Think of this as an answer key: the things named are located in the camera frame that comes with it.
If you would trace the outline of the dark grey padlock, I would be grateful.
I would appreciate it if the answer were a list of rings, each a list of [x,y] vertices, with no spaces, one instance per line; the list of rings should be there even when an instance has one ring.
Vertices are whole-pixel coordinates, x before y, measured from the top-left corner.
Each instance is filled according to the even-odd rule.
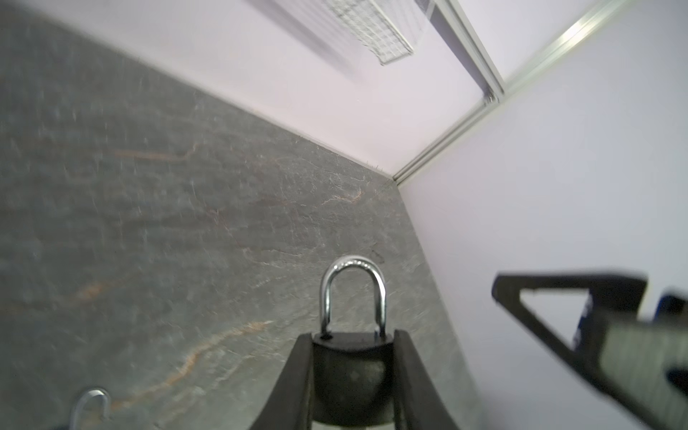
[[[331,289],[347,269],[368,273],[374,285],[372,333],[331,330]],[[370,259],[346,255],[333,262],[320,286],[320,333],[313,337],[316,422],[364,428],[394,421],[393,337],[386,329],[387,288],[383,273]]]

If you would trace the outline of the blue padlock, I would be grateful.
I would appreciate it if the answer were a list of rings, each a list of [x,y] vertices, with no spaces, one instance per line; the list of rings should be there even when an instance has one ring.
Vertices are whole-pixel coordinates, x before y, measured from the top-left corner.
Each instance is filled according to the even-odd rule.
[[[112,397],[110,393],[102,387],[91,387],[78,395],[73,404],[67,424],[68,430],[82,428],[82,422],[86,417],[92,415],[99,421],[107,421],[112,413]]]

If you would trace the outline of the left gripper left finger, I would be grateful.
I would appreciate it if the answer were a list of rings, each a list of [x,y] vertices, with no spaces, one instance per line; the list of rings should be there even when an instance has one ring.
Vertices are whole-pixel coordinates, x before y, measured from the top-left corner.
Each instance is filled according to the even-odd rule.
[[[307,430],[313,423],[313,361],[311,334],[297,337],[262,411],[251,430]]]

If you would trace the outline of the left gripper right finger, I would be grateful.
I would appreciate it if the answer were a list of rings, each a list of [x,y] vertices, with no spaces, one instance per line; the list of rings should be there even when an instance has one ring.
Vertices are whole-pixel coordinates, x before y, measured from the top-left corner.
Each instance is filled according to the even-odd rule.
[[[396,429],[457,430],[407,331],[393,341],[393,403]]]

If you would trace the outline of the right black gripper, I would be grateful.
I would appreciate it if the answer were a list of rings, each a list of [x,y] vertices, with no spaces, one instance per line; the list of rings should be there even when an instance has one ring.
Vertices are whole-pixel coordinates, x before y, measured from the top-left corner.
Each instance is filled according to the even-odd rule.
[[[648,281],[621,273],[499,274],[493,299],[572,369],[589,366],[601,388],[652,429],[687,428],[687,299],[661,297],[637,316]],[[568,347],[521,302],[521,292],[586,290],[579,340]]]

